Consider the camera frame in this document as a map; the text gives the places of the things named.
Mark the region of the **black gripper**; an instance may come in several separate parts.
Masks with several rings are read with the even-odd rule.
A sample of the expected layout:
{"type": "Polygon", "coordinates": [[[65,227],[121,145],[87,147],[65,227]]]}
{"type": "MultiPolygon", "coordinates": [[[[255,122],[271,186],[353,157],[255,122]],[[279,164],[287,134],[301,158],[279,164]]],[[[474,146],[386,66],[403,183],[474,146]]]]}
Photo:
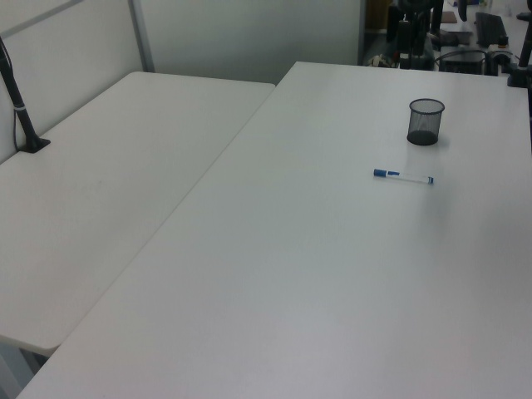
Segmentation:
{"type": "MultiPolygon", "coordinates": [[[[392,40],[398,51],[421,51],[426,39],[435,47],[441,44],[442,1],[393,1],[392,40]]],[[[412,69],[412,54],[399,52],[399,68],[412,69]]],[[[427,69],[426,52],[413,55],[414,69],[427,69]]]]}

